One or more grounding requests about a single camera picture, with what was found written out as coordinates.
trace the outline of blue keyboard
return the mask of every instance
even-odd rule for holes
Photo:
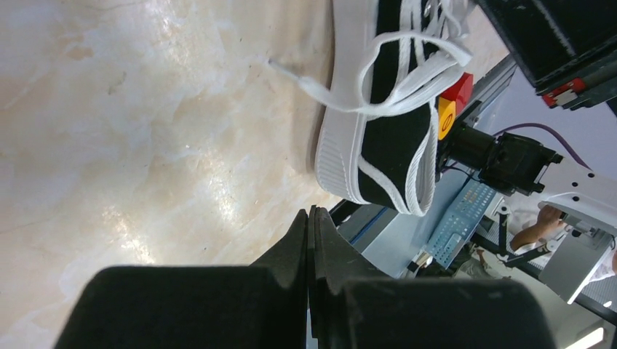
[[[494,197],[493,189],[470,180],[447,208],[424,250],[448,268],[471,238]]]

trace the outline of red object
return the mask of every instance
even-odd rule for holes
[[[456,102],[456,115],[460,114],[465,108],[471,93],[474,91],[474,76],[470,73],[463,73],[463,76],[452,85],[449,89],[446,89],[440,97],[446,100],[453,100]]]
[[[576,78],[566,84],[563,84],[560,87],[557,87],[551,92],[543,95],[542,99],[544,100],[546,105],[548,105],[551,108],[554,108],[557,106],[557,99],[556,99],[557,96],[561,95],[563,92],[568,91],[569,89],[571,89],[572,92],[579,93],[579,92],[582,92],[585,89],[585,87],[586,85],[583,82],[583,79]]]

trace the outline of black canvas upper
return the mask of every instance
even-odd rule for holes
[[[379,1],[377,35],[400,31],[400,10],[400,0]],[[423,27],[428,25],[428,19],[424,18],[423,21]],[[426,57],[436,51],[437,48],[434,45],[424,44]],[[413,41],[411,52],[410,71],[417,67],[413,54]],[[373,67],[371,103],[381,103],[389,96],[397,78],[398,65],[398,41],[384,44]],[[366,125],[362,142],[362,157],[390,178],[404,200],[407,170],[418,146],[429,130],[430,118],[429,105],[425,104],[401,116],[379,118],[367,122]],[[359,169],[358,182],[364,200],[394,208],[386,191]]]

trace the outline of fluorescent light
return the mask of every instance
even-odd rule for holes
[[[604,327],[600,327],[599,329],[594,330],[592,333],[587,336],[577,340],[574,344],[567,347],[566,349],[587,349],[596,345],[599,342],[602,342],[604,339]]]

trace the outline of person's hand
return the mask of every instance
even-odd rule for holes
[[[540,210],[536,225],[540,225],[545,229],[563,228],[565,223],[560,219],[561,214],[562,212],[560,210],[546,205]]]

